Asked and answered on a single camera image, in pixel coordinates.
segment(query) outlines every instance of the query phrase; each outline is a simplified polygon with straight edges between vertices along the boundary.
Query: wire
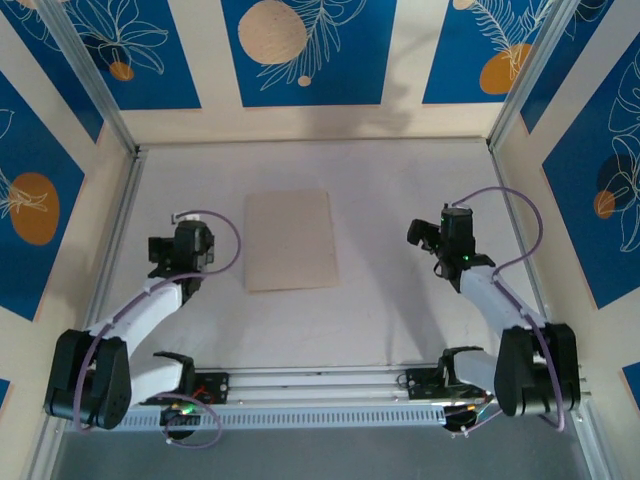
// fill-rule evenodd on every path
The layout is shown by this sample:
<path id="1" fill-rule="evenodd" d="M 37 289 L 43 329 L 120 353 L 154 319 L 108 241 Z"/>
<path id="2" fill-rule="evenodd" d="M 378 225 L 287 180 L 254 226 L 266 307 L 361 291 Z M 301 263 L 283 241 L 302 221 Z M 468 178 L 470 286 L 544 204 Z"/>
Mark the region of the wire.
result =
<path id="1" fill-rule="evenodd" d="M 518 311 L 522 311 L 522 305 L 520 305 L 520 302 L 518 302 L 518 300 L 513 295 L 511 295 L 509 290 L 507 290 L 497 280 L 494 281 L 493 283 L 496 286 L 496 288 L 500 291 L 500 293 L 502 293 Z M 549 371 L 549 377 L 551 378 L 551 386 L 553 387 L 553 395 L 556 400 L 556 410 L 558 413 L 558 423 L 554 426 L 556 430 L 558 430 L 558 432 L 562 432 L 565 427 L 565 415 L 564 415 L 564 407 L 563 407 L 564 401 L 562 398 L 562 388 L 560 387 L 560 380 L 558 379 L 558 372 L 556 370 L 555 364 L 553 363 L 553 357 L 551 356 L 551 351 L 549 350 L 549 346 L 547 345 L 547 342 L 545 341 L 544 336 L 542 335 L 542 331 L 540 330 L 540 327 L 536 325 L 536 322 L 533 320 L 533 318 L 531 318 L 531 315 L 527 313 L 523 317 L 525 321 L 529 324 L 531 329 L 533 330 L 533 333 L 535 334 L 536 338 L 538 339 L 538 343 L 542 348 L 542 355 L 544 356 L 544 359 L 547 362 L 547 370 Z"/>
<path id="2" fill-rule="evenodd" d="M 533 213 L 536 216 L 536 220 L 538 222 L 538 238 L 536 239 L 536 242 L 533 244 L 533 247 L 531 247 L 531 250 L 529 250 L 524 255 L 521 255 L 518 258 L 510 260 L 510 261 L 500 265 L 498 268 L 496 268 L 494 270 L 494 272 L 493 272 L 493 277 L 495 278 L 505 268 L 510 267 L 512 265 L 515 265 L 518 262 L 521 262 L 521 261 L 525 260 L 526 258 L 528 258 L 531 255 L 533 255 L 536 250 L 538 250 L 538 248 L 540 247 L 540 244 L 542 243 L 542 236 L 544 234 L 544 227 L 542 225 L 542 215 L 540 215 L 540 210 L 538 210 L 538 207 L 536 207 L 535 203 L 533 203 L 533 201 L 529 197 L 527 197 L 524 193 L 519 192 L 518 190 L 514 190 L 513 188 L 509 188 L 509 187 L 493 186 L 493 187 L 481 188 L 480 190 L 476 190 L 475 192 L 467 195 L 466 197 L 461 198 L 460 200 L 458 200 L 456 202 L 453 202 L 451 204 L 451 206 L 455 207 L 456 205 L 460 205 L 461 203 L 464 203 L 465 201 L 469 200 L 470 198 L 475 197 L 476 195 L 480 195 L 481 193 L 491 192 L 491 191 L 501 191 L 501 192 L 511 193 L 512 195 L 515 195 L 516 197 L 521 198 L 522 200 L 524 200 L 527 203 L 527 205 L 529 205 L 529 207 L 531 207 L 531 210 L 533 210 Z"/>
<path id="3" fill-rule="evenodd" d="M 102 328 L 102 330 L 100 330 L 100 332 L 94 337 L 93 342 L 91 342 L 91 345 L 89 346 L 89 349 L 87 350 L 87 353 L 84 356 L 84 359 L 82 360 L 82 364 L 80 365 L 80 372 L 78 374 L 78 380 L 76 381 L 76 390 L 73 395 L 73 426 L 77 432 L 88 433 L 92 429 L 92 427 L 86 427 L 86 428 L 83 427 L 82 421 L 80 419 L 80 405 L 82 403 L 82 391 L 84 388 L 85 380 L 87 378 L 87 373 L 89 371 L 89 365 L 91 364 L 93 356 L 95 355 L 95 352 L 98 348 L 98 344 L 102 341 L 102 339 L 107 334 L 107 332 L 111 330 L 127 313 L 129 313 L 133 308 L 135 308 L 142 300 L 144 300 L 145 298 L 147 298 L 148 296 L 150 296 L 152 293 L 159 290 L 160 288 L 170 283 L 173 283 L 177 280 L 185 280 L 188 278 L 205 279 L 212 275 L 217 275 L 219 273 L 226 272 L 236 263 L 236 261 L 240 257 L 240 252 L 242 250 L 242 240 L 240 238 L 240 232 L 238 231 L 238 228 L 234 225 L 234 223 L 231 220 L 229 220 L 227 217 L 225 217 L 220 213 L 212 212 L 209 210 L 189 210 L 187 212 L 182 212 L 179 215 L 176 215 L 175 218 L 179 219 L 187 215 L 210 215 L 212 217 L 219 218 L 223 220 L 225 223 L 227 223 L 227 225 L 231 227 L 231 230 L 233 230 L 233 233 L 236 236 L 237 247 L 236 247 L 235 255 L 227 265 L 225 265 L 222 268 L 219 268 L 218 270 L 213 270 L 211 272 L 202 272 L 202 273 L 182 273 L 180 275 L 175 275 L 173 277 L 167 278 L 161 282 L 156 283 L 155 285 L 151 286 L 151 288 L 149 288 L 148 290 L 145 290 L 141 292 L 139 295 L 137 295 L 136 297 L 134 297 L 128 304 L 126 304 L 119 312 L 117 312 L 113 316 L 113 320 L 111 321 L 111 323 L 107 323 Z"/>
<path id="4" fill-rule="evenodd" d="M 540 244 L 542 243 L 542 236 L 544 234 L 544 226 L 542 224 L 542 215 L 540 215 L 540 210 L 538 209 L 538 207 L 536 207 L 535 203 L 533 203 L 533 201 L 527 197 L 524 193 L 519 192 L 518 190 L 514 190 L 513 188 L 509 188 L 509 187 L 502 187 L 502 186 L 493 186 L 493 187 L 485 187 L 485 188 L 481 188 L 480 190 L 477 190 L 469 195 L 467 195 L 466 197 L 453 202 L 452 206 L 456 206 L 459 205 L 467 200 L 469 200 L 472 197 L 475 197 L 476 195 L 480 195 L 481 193 L 485 193 L 485 192 L 490 192 L 490 191 L 502 191 L 502 192 L 507 192 L 507 193 L 511 193 L 517 197 L 520 197 L 521 199 L 523 199 L 527 205 L 529 205 L 531 207 L 531 210 L 533 210 L 534 215 L 536 216 L 536 220 L 538 222 L 538 238 L 536 239 L 536 242 L 534 243 L 533 247 L 524 255 L 511 260 L 501 266 L 499 266 L 498 268 L 496 268 L 493 271 L 493 284 L 496 286 L 496 288 L 500 291 L 500 293 L 502 293 L 510 302 L 511 304 L 519 311 L 522 312 L 523 310 L 523 306 L 520 305 L 520 302 L 513 296 L 511 295 L 511 293 L 500 283 L 500 279 L 501 277 L 499 277 L 499 273 L 501 270 L 514 265 L 522 260 L 525 260 L 526 258 L 530 257 L 531 255 L 533 255 L 533 253 L 538 249 L 538 247 L 540 247 Z M 564 414 L 564 402 L 563 402 L 563 398 L 562 398 L 562 388 L 560 386 L 560 381 L 558 379 L 558 372 L 555 368 L 555 365 L 553 363 L 553 358 L 551 357 L 551 351 L 549 350 L 549 346 L 547 345 L 547 342 L 544 339 L 544 336 L 542 335 L 542 331 L 540 330 L 540 328 L 538 327 L 538 325 L 536 325 L 536 322 L 533 320 L 533 318 L 531 318 L 531 315 L 529 314 L 525 314 L 523 315 L 524 320 L 529 324 L 529 326 L 531 327 L 531 329 L 533 330 L 533 333 L 535 334 L 538 343 L 540 344 L 540 347 L 542 348 L 542 354 L 545 358 L 545 361 L 547 362 L 547 370 L 549 371 L 549 377 L 551 379 L 551 385 L 553 387 L 553 395 L 555 397 L 555 401 L 556 401 L 556 410 L 557 410 L 557 414 L 558 414 L 558 423 L 557 424 L 553 424 L 553 422 L 551 422 L 548 418 L 546 417 L 542 417 L 545 421 L 547 421 L 548 423 L 551 423 L 552 425 L 555 426 L 556 430 L 558 432 L 562 432 L 565 428 L 565 414 Z"/>
<path id="5" fill-rule="evenodd" d="M 191 450 L 204 450 L 205 448 L 213 447 L 216 443 L 218 443 L 218 441 L 220 440 L 220 437 L 222 436 L 222 421 L 220 420 L 220 417 L 215 412 L 215 410 L 213 410 L 213 408 L 211 408 L 209 405 L 201 402 L 195 397 L 182 395 L 181 393 L 172 393 L 172 392 L 159 393 L 158 395 L 154 395 L 154 398 L 173 398 L 175 400 L 184 400 L 186 402 L 193 403 L 198 407 L 202 408 L 203 410 L 205 410 L 209 415 L 211 415 L 211 417 L 213 417 L 213 420 L 216 422 L 216 425 L 218 426 L 218 433 L 216 434 L 216 437 L 213 440 L 205 443 L 196 444 L 196 445 L 188 445 L 186 443 L 176 441 L 169 436 L 169 426 L 171 425 L 171 422 L 177 418 L 180 418 L 180 416 L 174 417 L 173 419 L 167 422 L 167 424 L 164 426 L 164 430 L 162 431 L 162 434 L 164 435 L 164 438 L 167 440 L 167 443 L 169 445 L 175 445 L 176 447 L 188 448 Z"/>
<path id="6" fill-rule="evenodd" d="M 401 382 L 400 381 L 400 377 L 404 377 L 405 381 Z M 400 375 L 398 375 L 396 377 L 396 384 L 398 385 L 399 388 L 409 388 L 409 383 L 407 383 L 407 374 L 406 373 L 401 373 Z"/>
<path id="7" fill-rule="evenodd" d="M 462 430 L 460 432 L 451 432 L 451 436 L 459 437 L 460 435 L 464 435 L 466 437 L 471 432 L 473 432 L 474 430 L 477 430 L 481 426 L 486 425 L 487 423 L 489 423 L 491 420 L 496 418 L 501 413 L 502 413 L 502 410 L 497 410 L 496 412 L 492 413 L 484 422 L 476 423 L 473 427 L 465 428 L 464 430 Z"/>

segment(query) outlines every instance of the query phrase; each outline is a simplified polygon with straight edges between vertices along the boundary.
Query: metal bar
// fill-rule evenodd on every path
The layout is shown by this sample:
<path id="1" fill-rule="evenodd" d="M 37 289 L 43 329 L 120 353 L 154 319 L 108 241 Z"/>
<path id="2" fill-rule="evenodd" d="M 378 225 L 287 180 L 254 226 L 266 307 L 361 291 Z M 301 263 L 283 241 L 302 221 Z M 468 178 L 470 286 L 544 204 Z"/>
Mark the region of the metal bar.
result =
<path id="1" fill-rule="evenodd" d="M 592 399 L 582 401 L 578 411 L 573 412 L 573 420 L 591 478 L 622 479 Z"/>
<path id="2" fill-rule="evenodd" d="M 42 478 L 51 478 L 56 463 L 66 420 L 50 417 L 44 412 L 42 416 L 43 421 L 42 428 L 40 428 L 40 435 L 34 444 L 31 461 L 22 473 L 22 479 L 39 480 Z"/>
<path id="3" fill-rule="evenodd" d="M 502 166 L 499 158 L 499 153 L 497 150 L 489 149 L 489 154 L 491 155 L 491 160 L 493 161 L 493 168 L 496 172 L 496 177 L 498 178 L 498 184 L 502 187 L 508 186 L 505 181 L 505 174 L 502 170 Z M 502 193 L 502 197 L 504 198 L 504 203 L 507 206 L 507 214 L 509 215 L 509 220 L 511 221 L 511 226 L 513 227 L 513 232 L 516 235 L 516 242 L 518 242 L 518 249 L 520 253 L 524 255 L 529 248 L 526 246 L 526 242 L 524 241 L 524 227 L 522 226 L 522 222 L 520 218 L 516 215 L 515 209 L 513 206 L 514 198 L 506 192 Z M 524 268 L 527 272 L 527 277 L 529 277 L 529 283 L 531 284 L 531 289 L 533 290 L 533 296 L 536 299 L 536 304 L 538 305 L 538 312 L 540 315 L 544 317 L 549 317 L 549 311 L 546 307 L 547 303 L 544 298 L 544 293 L 542 291 L 542 284 L 540 282 L 540 278 L 536 272 L 536 269 L 533 265 L 533 259 L 528 257 L 524 260 Z"/>
<path id="4" fill-rule="evenodd" d="M 434 363 L 407 363 L 402 365 L 347 365 L 340 367 L 252 367 L 252 368 L 198 368 L 198 373 L 226 372 L 233 375 L 301 375 L 304 373 L 322 375 L 326 373 L 353 373 L 364 372 L 379 374 L 396 372 L 404 373 L 408 368 L 434 368 Z"/>
<path id="5" fill-rule="evenodd" d="M 84 329 L 93 325 L 100 319 L 100 313 L 111 289 L 113 274 L 116 268 L 116 260 L 120 252 L 124 233 L 127 225 L 129 224 L 131 212 L 133 211 L 133 204 L 135 202 L 136 194 L 138 193 L 138 187 L 140 186 L 146 156 L 146 151 L 140 152 L 129 169 L 116 215 L 113 219 L 113 225 L 110 229 L 111 234 L 107 242 L 104 258 L 102 259 L 102 267 L 100 268 L 96 288 L 91 297 L 89 309 L 84 320 Z"/>
<path id="6" fill-rule="evenodd" d="M 446 421 L 442 407 L 431 405 L 277 409 L 216 407 L 216 413 L 224 430 L 440 426 Z M 206 414 L 194 416 L 191 425 L 171 427 L 172 431 L 216 429 L 217 425 Z M 149 407 L 130 410 L 112 432 L 161 430 L 160 409 Z"/>
<path id="7" fill-rule="evenodd" d="M 489 150 L 493 151 L 504 138 L 513 120 L 531 93 L 540 73 L 546 65 L 558 40 L 564 33 L 571 16 L 575 13 L 580 0 L 556 0 L 547 20 L 544 22 L 529 55 L 520 70 L 520 74 L 507 94 L 507 98 L 498 114 L 496 123 L 489 133 Z"/>
<path id="8" fill-rule="evenodd" d="M 318 372 L 282 375 L 233 374 L 229 378 L 231 388 L 258 387 L 304 387 L 304 386 L 342 386 L 342 385 L 397 385 L 399 375 L 404 372 Z"/>
<path id="9" fill-rule="evenodd" d="M 34 0 L 34 4 L 44 25 L 60 47 L 60 51 L 100 115 L 109 124 L 123 148 L 134 158 L 137 149 L 133 136 L 120 115 L 120 109 L 107 88 L 107 84 L 65 12 L 65 8 L 73 7 L 65 7 L 58 0 Z"/>
<path id="10" fill-rule="evenodd" d="M 336 387 L 245 387 L 242 389 L 230 386 L 227 402 L 287 402 L 287 401 L 322 401 L 322 400 L 409 400 L 407 390 L 398 386 L 387 385 L 338 385 Z"/>

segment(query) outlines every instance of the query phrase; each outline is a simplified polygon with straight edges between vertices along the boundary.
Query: orange circle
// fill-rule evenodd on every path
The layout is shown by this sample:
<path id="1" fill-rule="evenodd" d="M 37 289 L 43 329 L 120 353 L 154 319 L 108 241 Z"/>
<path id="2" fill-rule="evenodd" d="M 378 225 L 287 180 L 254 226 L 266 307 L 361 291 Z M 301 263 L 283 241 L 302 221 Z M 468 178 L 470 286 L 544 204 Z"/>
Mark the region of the orange circle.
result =
<path id="1" fill-rule="evenodd" d="M 482 91 L 489 95 L 508 93 L 530 50 L 531 45 L 528 43 L 514 45 L 489 60 L 480 74 Z"/>
<path id="2" fill-rule="evenodd" d="M 603 220 L 606 220 L 616 209 L 616 198 L 613 196 L 613 193 L 608 192 L 607 190 L 603 190 L 596 198 L 593 200 L 593 209 L 596 211 L 596 215 L 598 215 Z"/>
<path id="3" fill-rule="evenodd" d="M 42 195 L 46 197 L 38 201 L 39 208 L 29 206 L 28 201 L 35 202 Z M 31 245 L 49 243 L 60 219 L 60 201 L 53 183 L 39 173 L 23 173 L 11 185 L 9 198 L 19 202 L 10 211 L 16 233 Z"/>
<path id="4" fill-rule="evenodd" d="M 128 82 L 133 80 L 133 68 L 123 62 L 113 62 L 109 65 L 109 72 L 115 77 L 116 80 L 121 82 Z"/>

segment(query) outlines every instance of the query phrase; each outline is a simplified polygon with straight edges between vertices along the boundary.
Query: gray floor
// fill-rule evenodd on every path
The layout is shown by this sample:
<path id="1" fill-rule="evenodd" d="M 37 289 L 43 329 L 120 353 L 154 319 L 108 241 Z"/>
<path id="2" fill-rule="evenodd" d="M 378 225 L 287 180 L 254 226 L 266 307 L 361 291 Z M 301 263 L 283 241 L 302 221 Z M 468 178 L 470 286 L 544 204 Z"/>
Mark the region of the gray floor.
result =
<path id="1" fill-rule="evenodd" d="M 498 417 L 468 439 L 451 439 L 440 427 L 234 431 L 205 451 L 168 446 L 159 433 L 100 432 L 88 437 L 70 433 L 63 439 L 53 478 L 572 480 L 588 476 L 571 433 L 560 435 L 535 417 Z"/>

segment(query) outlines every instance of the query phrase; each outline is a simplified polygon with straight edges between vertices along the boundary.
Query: beige circle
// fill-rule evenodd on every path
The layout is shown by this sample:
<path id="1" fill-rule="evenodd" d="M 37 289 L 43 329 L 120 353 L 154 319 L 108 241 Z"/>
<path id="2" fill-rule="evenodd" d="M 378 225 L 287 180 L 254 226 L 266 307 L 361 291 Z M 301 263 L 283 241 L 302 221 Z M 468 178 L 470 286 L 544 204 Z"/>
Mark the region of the beige circle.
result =
<path id="1" fill-rule="evenodd" d="M 286 3 L 263 0 L 240 19 L 238 37 L 252 60 L 275 65 L 300 55 L 307 44 L 307 29 L 300 16 Z"/>
<path id="2" fill-rule="evenodd" d="M 456 10 L 466 10 L 474 3 L 476 3 L 476 0 L 453 0 L 453 8 Z"/>
<path id="3" fill-rule="evenodd" d="M 308 87 L 309 85 L 311 85 L 311 77 L 307 77 L 306 75 L 301 76 L 298 79 L 298 85 L 300 85 L 301 87 Z"/>
<path id="4" fill-rule="evenodd" d="M 16 0 L 19 4 L 34 10 L 36 6 L 33 4 L 33 0 Z M 58 3 L 68 2 L 69 0 L 58 0 Z"/>

